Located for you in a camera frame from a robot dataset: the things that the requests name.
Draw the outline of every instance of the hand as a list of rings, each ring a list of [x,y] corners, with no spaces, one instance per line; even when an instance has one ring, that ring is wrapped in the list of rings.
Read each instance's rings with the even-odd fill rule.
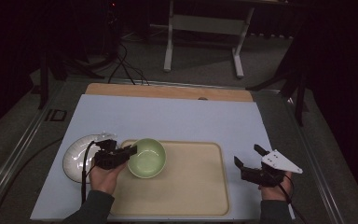
[[[94,158],[91,161],[91,167],[94,167],[89,172],[89,182],[91,189],[99,190],[112,195],[116,188],[118,174],[126,167],[127,163],[123,163],[111,170],[104,170],[99,166],[94,166]]]
[[[286,172],[286,175],[289,178],[292,178],[292,172]],[[281,183],[284,190],[287,194],[290,195],[290,191],[292,190],[292,184],[290,183],[289,178],[286,176],[283,178],[283,182]],[[271,187],[263,187],[258,186],[258,189],[261,190],[261,198],[263,200],[278,200],[278,201],[286,201],[286,196],[284,195],[283,191],[280,189],[279,186],[275,186],[274,188]]]

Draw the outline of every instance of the black cable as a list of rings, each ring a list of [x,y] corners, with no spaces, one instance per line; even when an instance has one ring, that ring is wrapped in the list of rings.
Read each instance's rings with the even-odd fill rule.
[[[22,170],[28,165],[28,163],[29,163],[31,160],[33,160],[37,155],[39,155],[42,151],[44,151],[46,148],[49,148],[49,147],[53,146],[54,144],[60,142],[61,140],[62,140],[62,138],[59,138],[59,139],[57,139],[57,140],[51,142],[50,144],[46,145],[45,147],[40,148],[39,150],[36,151],[36,153],[35,153],[32,157],[30,157],[30,158],[22,165],[22,167],[19,169],[19,171],[14,175],[14,177],[13,177],[13,179],[11,180],[10,184],[7,186],[6,192],[5,192],[5,194],[2,196],[1,201],[0,201],[0,208],[1,208],[2,204],[4,203],[5,198],[6,198],[6,196],[8,195],[8,193],[9,193],[11,187],[13,186],[14,182],[16,181],[17,177],[19,177],[20,173],[21,173]]]
[[[128,66],[130,69],[135,71],[141,77],[142,84],[144,84],[144,81],[146,81],[147,86],[150,86],[149,82],[147,81],[147,78],[144,76],[144,72],[141,69],[133,67],[127,61],[124,61],[124,65]]]
[[[268,175],[274,180],[272,174],[270,174],[270,173],[267,172],[267,171],[266,171],[266,174],[268,174]],[[292,197],[293,197],[295,185],[294,185],[292,179],[291,179],[289,176],[287,176],[287,175],[284,175],[284,176],[285,176],[286,178],[288,178],[289,181],[290,181],[290,184],[291,184],[291,186],[292,186],[292,188],[293,188],[293,190],[292,190],[292,192],[293,192],[293,193],[292,193]],[[293,205],[293,203],[292,203],[292,197],[289,196],[289,194],[288,194],[287,191],[283,188],[283,186],[281,185],[281,183],[276,182],[276,184],[277,184],[277,186],[282,190],[282,192],[283,192],[283,194],[284,194],[284,196],[285,196],[285,198],[286,198],[286,202],[287,202],[288,204],[291,204],[293,210],[295,211],[295,213],[298,214],[298,216],[301,218],[301,220],[302,220],[304,223],[308,224],[307,220],[303,217],[303,215],[302,215],[302,214],[296,209],[296,207]]]
[[[84,152],[83,158],[83,170],[81,172],[81,203],[83,204],[86,201],[86,166],[87,166],[87,157],[89,155],[89,151],[92,145],[94,145],[94,141],[91,141]]]
[[[112,63],[115,58],[116,58],[115,53],[109,53],[103,61],[100,61],[100,62],[97,62],[97,63],[86,64],[84,66],[86,68],[88,68],[88,69],[101,68],[103,66],[106,66],[106,65]]]
[[[127,51],[127,48],[124,47],[124,45],[122,45],[121,43],[120,43],[120,46],[124,48],[124,57],[121,59],[119,56],[117,56],[117,57],[118,57],[118,60],[120,61],[120,63],[118,64],[118,66],[116,67],[116,69],[115,69],[115,70],[112,72],[112,74],[110,75],[110,77],[109,77],[109,79],[108,79],[108,83],[110,83],[110,81],[111,81],[113,75],[114,75],[115,72],[118,70],[118,68],[119,68],[120,66],[122,66],[122,67],[124,68],[124,71],[126,72],[128,78],[129,78],[130,81],[132,82],[132,84],[135,85],[135,82],[133,81],[132,77],[130,76],[130,73],[128,72],[126,66],[124,65],[124,61],[126,60],[127,52],[128,52],[128,51]]]
[[[113,64],[115,64],[115,58],[105,59],[103,62],[93,63],[93,64],[85,64],[84,66],[90,69],[95,74],[102,72],[104,70],[109,69]],[[71,67],[72,65],[66,61],[62,61],[63,65]]]
[[[91,166],[91,167],[89,168],[89,171],[87,172],[86,176],[89,175],[89,173],[91,172],[92,169],[94,169],[95,166],[96,166],[96,164],[94,164],[93,166]]]

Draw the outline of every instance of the green bowl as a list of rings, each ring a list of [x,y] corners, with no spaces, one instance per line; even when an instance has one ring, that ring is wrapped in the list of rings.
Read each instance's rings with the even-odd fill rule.
[[[130,171],[141,178],[151,178],[158,175],[165,166],[167,155],[164,146],[157,140],[144,138],[136,141],[138,152],[130,157]]]

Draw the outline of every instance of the ceramic bowl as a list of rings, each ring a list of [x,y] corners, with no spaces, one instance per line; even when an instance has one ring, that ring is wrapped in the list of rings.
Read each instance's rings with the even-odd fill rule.
[[[130,171],[140,178],[151,178],[158,175],[165,166],[167,155],[164,146],[157,140],[144,138],[136,141],[138,152],[130,157]]]
[[[84,153],[90,142],[95,141],[98,134],[87,135],[76,140],[65,152],[62,160],[62,168],[65,174],[75,182],[81,183],[81,172],[83,170]],[[89,149],[89,154],[86,159],[86,171],[88,172],[91,167],[91,160],[94,157],[95,152],[100,148],[92,145]]]

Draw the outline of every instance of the metal stand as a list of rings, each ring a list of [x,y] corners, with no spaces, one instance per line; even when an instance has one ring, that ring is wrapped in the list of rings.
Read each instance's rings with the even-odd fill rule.
[[[196,32],[206,32],[224,35],[238,35],[240,41],[236,48],[232,50],[232,56],[235,64],[235,70],[237,77],[244,77],[244,73],[241,65],[240,52],[243,41],[246,37],[251,18],[253,16],[255,8],[251,7],[248,10],[247,18],[245,21],[238,20],[226,20],[206,17],[195,17],[178,15],[173,13],[173,0],[170,2],[170,17],[168,20],[168,44],[165,53],[164,71],[171,71],[172,64],[172,32],[175,30],[187,30]]]
[[[76,60],[68,57],[64,53],[56,50],[51,44],[47,43],[47,40],[39,38],[40,48],[40,85],[34,88],[34,93],[40,94],[39,109],[42,109],[48,101],[48,70],[57,80],[66,80],[67,73],[62,62],[65,62],[69,66],[74,67],[76,70],[85,74],[91,78],[104,78],[101,77],[85,66],[78,63]]]
[[[284,83],[280,91],[282,97],[291,97],[297,89],[295,117],[298,124],[300,126],[303,126],[302,109],[304,106],[304,93],[305,93],[305,84],[306,84],[306,75],[304,73],[299,74],[297,71],[287,72],[283,75],[273,77],[272,79],[267,80],[256,86],[247,87],[246,90],[260,91],[266,88],[267,86],[283,79],[286,79],[286,82]]]

